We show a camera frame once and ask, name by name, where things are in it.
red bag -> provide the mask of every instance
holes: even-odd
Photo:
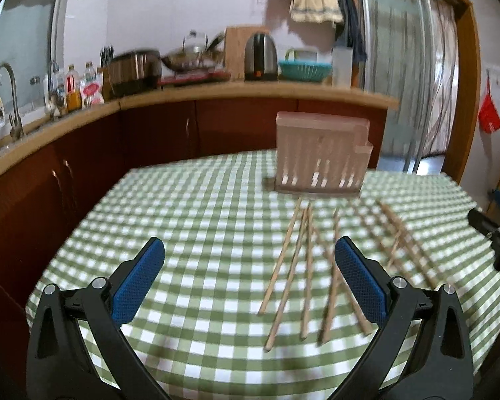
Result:
[[[489,76],[487,76],[487,94],[478,113],[478,120],[480,128],[487,134],[492,134],[500,129],[500,116],[491,97],[491,81],[489,80]]]

tablecloth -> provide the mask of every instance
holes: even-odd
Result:
[[[275,151],[132,169],[52,259],[28,300],[28,323],[46,284],[56,283],[62,290],[85,287],[97,276],[110,276],[150,236],[157,236],[166,247],[165,264],[136,317],[121,330],[171,396],[327,398],[373,334],[363,335],[341,292],[332,339],[317,342],[331,266],[315,244],[309,336],[300,341],[302,248],[275,346],[268,353],[263,350],[298,234],[296,226],[267,312],[258,316],[296,203],[296,196],[267,189],[275,171]],[[354,200],[369,224],[381,214],[376,199],[392,207],[456,285],[477,369],[500,330],[500,273],[492,267],[489,241],[467,224],[467,211],[475,203],[445,175],[369,171],[361,199]],[[341,235],[350,236],[366,256],[387,263],[346,199],[317,197],[312,205],[314,223],[326,242],[333,242],[333,212],[339,208]],[[386,231],[371,228],[392,245]],[[398,254],[415,285],[427,287],[409,257],[402,250]],[[389,274],[397,272],[390,268]],[[115,385],[88,325],[81,322],[80,329],[101,378]],[[412,326],[388,380],[403,368],[415,333]]]

countertop edge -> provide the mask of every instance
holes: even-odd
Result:
[[[199,101],[238,97],[278,97],[302,100],[344,102],[387,111],[398,109],[399,101],[360,89],[346,89],[301,82],[225,82],[154,90],[153,92],[127,96],[96,105],[86,110],[76,111],[41,129],[27,135],[23,140],[10,144],[9,151],[0,150],[0,176],[23,159],[49,145],[64,135],[102,119],[120,110],[140,108],[169,102]]]

floor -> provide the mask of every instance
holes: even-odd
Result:
[[[445,160],[444,155],[439,156],[431,156],[429,158],[424,158],[420,161],[419,170],[417,174],[420,176],[426,176],[428,174],[440,174],[441,169],[443,168],[443,162]],[[404,169],[404,158],[396,158],[396,157],[380,157],[378,161],[378,170],[384,171],[398,171],[401,172]],[[411,162],[409,165],[409,173],[413,172],[414,163]]]

wooden cutting board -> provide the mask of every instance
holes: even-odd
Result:
[[[232,79],[244,80],[246,42],[255,33],[270,33],[270,30],[264,25],[233,25],[226,28],[224,61]]]

